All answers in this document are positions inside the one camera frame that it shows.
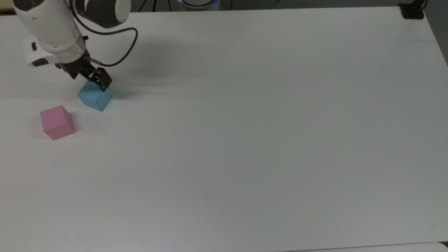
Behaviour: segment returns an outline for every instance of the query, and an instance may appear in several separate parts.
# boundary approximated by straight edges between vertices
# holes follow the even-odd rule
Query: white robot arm
[[[80,16],[104,28],[112,28],[128,18],[131,8],[130,0],[13,0],[13,3],[17,15],[33,35],[23,42],[28,65],[36,67],[55,64],[56,67],[70,74],[73,79],[80,74],[95,82],[102,91],[109,87],[112,79],[106,70],[93,67],[91,62],[103,66],[116,64],[104,65],[90,58],[85,43],[87,37],[83,37],[79,31],[72,12],[79,22],[74,12],[75,8]],[[125,30],[136,32],[131,50],[138,35],[135,28],[112,33],[95,33],[108,35]]]

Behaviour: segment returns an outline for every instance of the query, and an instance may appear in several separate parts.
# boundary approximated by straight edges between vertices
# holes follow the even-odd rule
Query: wooden block
[[[62,105],[42,111],[40,119],[43,131],[53,140],[75,133],[72,117]]]
[[[103,111],[112,99],[113,94],[110,89],[106,89],[105,92],[102,92],[95,83],[88,81],[79,91],[78,97],[85,106],[98,111]]]

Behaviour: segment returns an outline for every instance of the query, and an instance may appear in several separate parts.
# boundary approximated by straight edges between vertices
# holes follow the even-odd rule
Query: white table
[[[399,8],[131,14],[115,98],[31,69],[0,17],[2,252],[273,252],[448,240],[448,68]],[[89,35],[108,63],[132,34]],[[74,135],[39,112],[64,105]]]

